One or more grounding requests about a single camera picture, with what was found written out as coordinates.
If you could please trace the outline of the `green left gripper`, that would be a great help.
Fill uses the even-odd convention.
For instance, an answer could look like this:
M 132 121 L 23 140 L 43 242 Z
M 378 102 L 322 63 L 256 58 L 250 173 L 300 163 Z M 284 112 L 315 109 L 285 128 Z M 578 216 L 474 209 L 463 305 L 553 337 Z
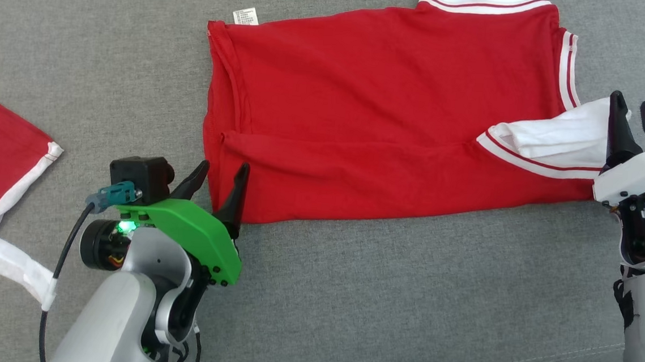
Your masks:
M 231 286 L 238 282 L 242 271 L 235 241 L 242 226 L 250 165 L 240 165 L 225 202 L 213 214 L 191 201 L 204 184 L 209 168 L 210 162 L 202 160 L 175 187 L 170 199 L 147 207 L 118 205 L 116 208 L 128 215 L 129 221 L 151 225 L 165 233 L 201 266 L 207 267 L 215 283 Z

